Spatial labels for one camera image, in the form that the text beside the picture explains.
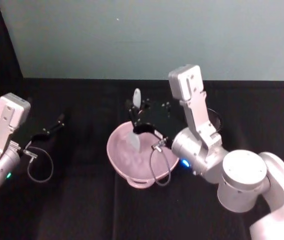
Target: blue led light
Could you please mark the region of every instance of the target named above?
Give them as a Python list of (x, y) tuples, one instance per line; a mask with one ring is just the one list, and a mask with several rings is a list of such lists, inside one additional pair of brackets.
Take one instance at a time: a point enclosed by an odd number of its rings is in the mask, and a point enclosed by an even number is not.
[(184, 166), (186, 166), (187, 168), (190, 167), (190, 164), (189, 164), (188, 161), (185, 160), (185, 159), (181, 159), (181, 163), (182, 163)]

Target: pink bowl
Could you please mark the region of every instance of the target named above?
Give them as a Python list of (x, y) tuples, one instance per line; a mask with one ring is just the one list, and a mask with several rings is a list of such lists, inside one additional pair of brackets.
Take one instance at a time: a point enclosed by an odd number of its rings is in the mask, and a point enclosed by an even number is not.
[[(159, 141), (151, 133), (138, 135), (140, 140), (140, 150), (137, 151), (129, 142), (127, 136), (132, 133), (133, 126), (130, 121), (118, 126), (110, 135), (106, 145), (107, 156), (116, 172), (127, 180), (128, 184), (134, 188), (145, 189), (155, 182), (149, 166), (151, 146)], [(170, 170), (177, 165), (179, 158), (166, 147), (162, 148), (166, 156)], [(165, 157), (162, 153), (154, 151), (151, 166), (157, 180), (169, 174)]]

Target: black table surface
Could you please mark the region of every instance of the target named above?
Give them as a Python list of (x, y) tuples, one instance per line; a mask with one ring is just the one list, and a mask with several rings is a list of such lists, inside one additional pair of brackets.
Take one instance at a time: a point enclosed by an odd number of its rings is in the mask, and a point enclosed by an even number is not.
[[(205, 81), (207, 106), (220, 113), (223, 146), (272, 152), (284, 160), (284, 82)], [(54, 161), (45, 184), (28, 179), (21, 165), (0, 188), (0, 240), (249, 240), (249, 227), (269, 213), (259, 198), (236, 214), (217, 199), (217, 186), (178, 165), (168, 186), (135, 189), (115, 173), (106, 153), (111, 132), (128, 120), (125, 100), (140, 88), (143, 98), (172, 103), (168, 81), (25, 79), (0, 81), (31, 101), (27, 122), (14, 140), (48, 127), (65, 112), (65, 128), (42, 143)], [(38, 160), (45, 172), (47, 163)]]

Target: gray cable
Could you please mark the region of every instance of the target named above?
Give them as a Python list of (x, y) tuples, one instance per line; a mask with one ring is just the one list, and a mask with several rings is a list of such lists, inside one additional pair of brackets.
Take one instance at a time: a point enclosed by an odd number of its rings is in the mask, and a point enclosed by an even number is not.
[(166, 185), (169, 184), (169, 182), (170, 182), (170, 180), (171, 180), (170, 164), (169, 164), (169, 161), (168, 161), (168, 159), (167, 159), (167, 156), (164, 154), (163, 150), (162, 150), (162, 151), (159, 151), (160, 153), (163, 154), (163, 156), (164, 156), (164, 158), (165, 158), (166, 166), (167, 166), (167, 169), (168, 169), (168, 179), (167, 179), (167, 181), (164, 182), (164, 183), (159, 182), (159, 181), (157, 180), (157, 177), (156, 177), (156, 175), (155, 175), (155, 173), (154, 173), (154, 171), (153, 171), (153, 169), (152, 169), (152, 165), (151, 165), (151, 163), (152, 163), (152, 155), (153, 155), (153, 153), (154, 153), (155, 150), (156, 150), (156, 148), (152, 149), (152, 151), (151, 151), (150, 158), (149, 158), (149, 161), (148, 161), (148, 165), (149, 165), (149, 167), (150, 167), (150, 169), (151, 169), (151, 173), (152, 173), (152, 176), (153, 176), (154, 181), (156, 182), (156, 184), (159, 185), (159, 186), (161, 186), (161, 187), (165, 187)]
[(52, 168), (51, 168), (50, 176), (49, 176), (48, 178), (46, 178), (46, 179), (44, 179), (44, 180), (38, 180), (38, 179), (35, 179), (35, 178), (34, 178), (33, 176), (31, 176), (31, 174), (30, 174), (30, 167), (31, 167), (31, 164), (32, 164), (32, 162), (33, 162), (33, 161), (31, 160), (31, 161), (28, 163), (28, 165), (27, 165), (27, 175), (28, 175), (28, 177), (29, 177), (32, 181), (34, 181), (34, 182), (36, 182), (36, 183), (38, 183), (38, 184), (44, 184), (44, 183), (48, 182), (48, 181), (52, 178), (53, 172), (54, 172), (54, 164), (53, 164), (53, 160), (52, 160), (50, 154), (48, 154), (48, 152), (45, 151), (44, 149), (39, 148), (39, 147), (36, 147), (36, 146), (28, 146), (27, 148), (39, 150), (39, 151), (42, 151), (43, 153), (45, 153), (45, 155), (49, 158), (50, 163), (51, 163), (51, 167), (52, 167)]

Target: light blue wall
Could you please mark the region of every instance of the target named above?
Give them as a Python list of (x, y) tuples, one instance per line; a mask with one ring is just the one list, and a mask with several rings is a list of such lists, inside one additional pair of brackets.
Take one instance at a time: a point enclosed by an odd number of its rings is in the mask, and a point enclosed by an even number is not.
[(284, 0), (0, 0), (23, 75), (284, 80)]

